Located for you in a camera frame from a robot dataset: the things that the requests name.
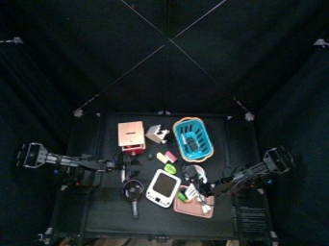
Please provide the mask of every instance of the teal plastic basket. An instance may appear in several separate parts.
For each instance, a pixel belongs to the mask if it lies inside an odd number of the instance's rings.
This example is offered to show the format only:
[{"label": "teal plastic basket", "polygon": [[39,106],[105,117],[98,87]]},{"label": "teal plastic basket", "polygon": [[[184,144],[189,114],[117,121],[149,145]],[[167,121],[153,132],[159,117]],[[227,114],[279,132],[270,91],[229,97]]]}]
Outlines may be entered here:
[{"label": "teal plastic basket", "polygon": [[180,156],[188,162],[201,162],[213,153],[201,119],[185,117],[172,127],[180,148]]}]

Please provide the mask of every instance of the small pink object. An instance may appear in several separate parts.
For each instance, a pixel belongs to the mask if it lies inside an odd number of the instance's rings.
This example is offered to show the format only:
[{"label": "small pink object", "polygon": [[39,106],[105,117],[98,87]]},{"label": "small pink object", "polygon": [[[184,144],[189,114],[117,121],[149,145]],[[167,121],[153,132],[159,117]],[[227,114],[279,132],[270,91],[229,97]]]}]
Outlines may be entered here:
[{"label": "small pink object", "polygon": [[165,152],[165,157],[168,158],[169,163],[173,163],[177,160],[169,151]]}]

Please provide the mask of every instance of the white handheld device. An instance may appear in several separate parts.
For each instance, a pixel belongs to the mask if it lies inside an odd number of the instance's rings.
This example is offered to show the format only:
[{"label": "white handheld device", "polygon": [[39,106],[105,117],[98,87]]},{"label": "white handheld device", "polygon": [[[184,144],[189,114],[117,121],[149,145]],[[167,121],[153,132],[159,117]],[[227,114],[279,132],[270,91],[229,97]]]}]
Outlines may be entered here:
[{"label": "white handheld device", "polygon": [[148,185],[146,198],[160,207],[171,206],[177,189],[180,178],[157,169]]}]

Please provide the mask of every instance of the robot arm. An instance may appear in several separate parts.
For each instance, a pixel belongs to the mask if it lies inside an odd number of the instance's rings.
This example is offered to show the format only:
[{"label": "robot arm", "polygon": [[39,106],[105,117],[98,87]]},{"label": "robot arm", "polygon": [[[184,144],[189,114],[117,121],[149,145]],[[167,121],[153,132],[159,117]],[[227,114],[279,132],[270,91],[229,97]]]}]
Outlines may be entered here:
[{"label": "robot arm", "polygon": [[232,176],[221,178],[212,183],[199,184],[199,193],[205,197],[231,190],[239,190],[239,185],[251,185],[260,177],[270,174],[282,174],[294,166],[292,158],[282,147],[266,151],[263,160],[253,166],[237,171]]},{"label": "robot arm", "polygon": [[93,160],[89,155],[72,158],[53,154],[42,144],[31,142],[19,146],[15,156],[15,166],[35,169],[45,163],[77,167],[94,172],[109,172],[118,170],[118,166],[108,160]]}]

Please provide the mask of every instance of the black frying pan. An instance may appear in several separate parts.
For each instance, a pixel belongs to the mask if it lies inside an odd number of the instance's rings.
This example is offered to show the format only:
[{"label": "black frying pan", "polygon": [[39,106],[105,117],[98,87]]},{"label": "black frying pan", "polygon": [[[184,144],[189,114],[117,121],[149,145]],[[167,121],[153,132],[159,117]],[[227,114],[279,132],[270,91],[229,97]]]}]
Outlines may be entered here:
[{"label": "black frying pan", "polygon": [[129,180],[122,186],[122,195],[132,204],[133,217],[137,218],[137,200],[142,194],[144,187],[137,180]]}]

